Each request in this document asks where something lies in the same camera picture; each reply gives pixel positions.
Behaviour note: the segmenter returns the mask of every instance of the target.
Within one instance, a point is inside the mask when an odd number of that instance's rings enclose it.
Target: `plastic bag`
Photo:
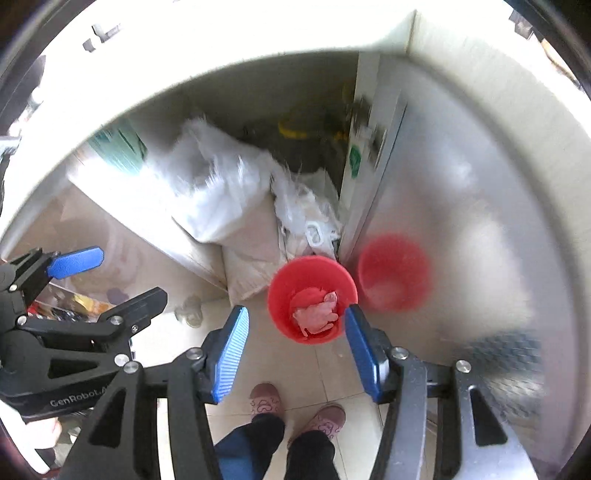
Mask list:
[[[285,235],[289,260],[308,254],[335,260],[332,242],[340,238],[342,224],[336,216],[338,194],[324,169],[301,174],[295,180],[275,164],[271,190],[275,194],[275,214]]]
[[[300,327],[301,334],[308,338],[306,330],[312,335],[330,330],[339,319],[339,315],[334,313],[336,302],[336,292],[332,291],[324,296],[322,303],[297,309],[293,313],[293,318]]]
[[[277,239],[275,252],[278,253],[278,259],[273,262],[246,258],[232,248],[222,247],[228,296],[232,306],[267,288],[277,270],[287,262],[282,242],[279,242],[277,234],[275,238]]]
[[[273,163],[268,151],[198,118],[187,121],[169,155],[150,166],[168,186],[172,217],[195,240],[276,261],[277,249],[267,246],[277,243],[277,221],[260,209]]]

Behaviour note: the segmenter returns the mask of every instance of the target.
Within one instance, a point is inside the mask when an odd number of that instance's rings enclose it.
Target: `green sticker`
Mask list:
[[[361,152],[357,145],[351,146],[349,152],[349,165],[351,165],[351,178],[356,179],[359,173],[359,165],[361,165]]]

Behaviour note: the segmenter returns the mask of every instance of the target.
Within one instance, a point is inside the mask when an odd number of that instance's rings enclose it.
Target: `person's leg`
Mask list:
[[[290,445],[285,480],[339,480],[331,440],[345,424],[345,411],[336,405],[322,408]]]
[[[250,400],[251,422],[234,429],[215,446],[224,480],[262,480],[283,440],[283,408],[275,387],[257,385]]]

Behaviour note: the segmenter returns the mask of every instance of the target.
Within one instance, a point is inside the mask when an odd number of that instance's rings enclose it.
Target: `stainless steel door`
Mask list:
[[[377,166],[359,173],[340,249],[368,320],[425,360],[468,357],[528,453],[562,465],[587,352],[545,200],[501,132],[418,65],[382,58],[372,116],[391,122]],[[426,268],[399,268],[413,263],[400,239]]]

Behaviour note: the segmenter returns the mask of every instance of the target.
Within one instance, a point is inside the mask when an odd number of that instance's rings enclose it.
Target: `person's foot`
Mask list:
[[[299,435],[312,430],[324,433],[329,440],[335,438],[345,424],[346,416],[340,405],[327,405],[322,407],[312,418]]]
[[[251,401],[251,418],[260,413],[271,413],[283,417],[283,404],[281,397],[274,385],[270,383],[259,383],[252,389],[249,396]]]

